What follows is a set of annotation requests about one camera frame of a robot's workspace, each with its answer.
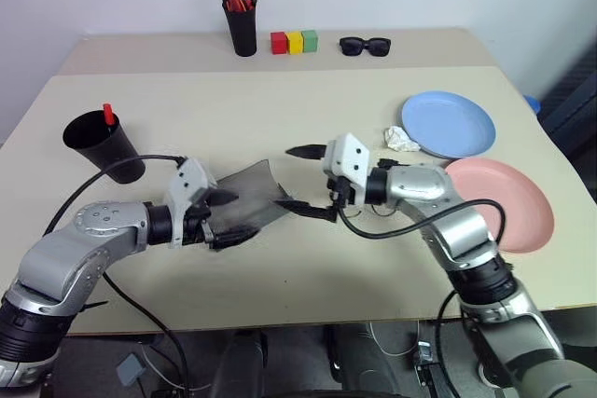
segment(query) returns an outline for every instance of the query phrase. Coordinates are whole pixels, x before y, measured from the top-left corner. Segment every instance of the yellow block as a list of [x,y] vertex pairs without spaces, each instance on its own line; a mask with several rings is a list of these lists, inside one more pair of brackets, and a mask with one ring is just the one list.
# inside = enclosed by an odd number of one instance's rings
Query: yellow block
[[296,55],[302,53],[302,33],[301,32],[289,32],[286,33],[288,38],[288,53]]

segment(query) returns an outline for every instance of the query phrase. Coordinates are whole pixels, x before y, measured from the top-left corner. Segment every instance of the black cup with red pen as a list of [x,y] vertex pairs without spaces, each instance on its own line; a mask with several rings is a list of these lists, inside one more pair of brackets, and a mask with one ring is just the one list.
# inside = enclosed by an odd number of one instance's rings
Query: black cup with red pen
[[[119,160],[138,156],[109,103],[104,104],[103,110],[88,112],[71,121],[64,129],[62,140],[101,170]],[[145,171],[142,160],[132,160],[108,175],[119,184],[129,184]]]
[[222,0],[232,45],[239,56],[252,56],[257,51],[256,6],[257,0]]

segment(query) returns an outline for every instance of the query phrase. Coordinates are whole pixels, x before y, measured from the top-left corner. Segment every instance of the blue plate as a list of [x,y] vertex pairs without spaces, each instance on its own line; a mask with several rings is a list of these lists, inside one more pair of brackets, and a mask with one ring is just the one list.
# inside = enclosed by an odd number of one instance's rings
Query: blue plate
[[410,97],[402,124],[423,150],[441,158],[469,158],[495,141],[492,119],[477,104],[455,93],[432,90]]

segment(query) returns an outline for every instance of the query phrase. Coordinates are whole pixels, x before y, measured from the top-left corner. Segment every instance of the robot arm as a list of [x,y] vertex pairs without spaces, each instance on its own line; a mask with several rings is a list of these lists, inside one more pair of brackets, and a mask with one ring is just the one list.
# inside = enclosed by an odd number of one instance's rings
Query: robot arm
[[206,242],[219,250],[255,236],[258,229],[215,234],[211,205],[238,198],[218,189],[211,174],[187,159],[170,182],[166,205],[98,202],[49,233],[21,260],[0,307],[0,388],[37,382],[59,353],[62,338],[84,309],[97,281],[118,260],[147,245]]
[[[303,216],[335,222],[340,215],[350,226],[341,211],[347,203],[386,204],[419,222],[463,203],[448,174],[438,166],[401,166],[385,160],[367,175],[369,152],[352,134],[328,145],[300,146],[287,152],[301,158],[322,158],[329,177],[331,207],[317,209],[306,202],[279,201]],[[486,366],[501,373],[523,398],[594,396],[597,374],[564,360],[560,342],[521,281],[512,276],[474,208],[437,219],[421,233],[459,295],[472,322],[469,337]]]

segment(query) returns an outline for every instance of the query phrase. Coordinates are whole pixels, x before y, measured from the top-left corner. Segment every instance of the sunglasses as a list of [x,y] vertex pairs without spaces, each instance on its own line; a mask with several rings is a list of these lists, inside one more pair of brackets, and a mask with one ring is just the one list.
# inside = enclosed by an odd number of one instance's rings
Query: sunglasses
[[340,48],[345,56],[358,56],[363,48],[369,50],[372,56],[386,56],[390,52],[392,41],[385,37],[372,37],[369,40],[360,37],[343,37],[340,40]]

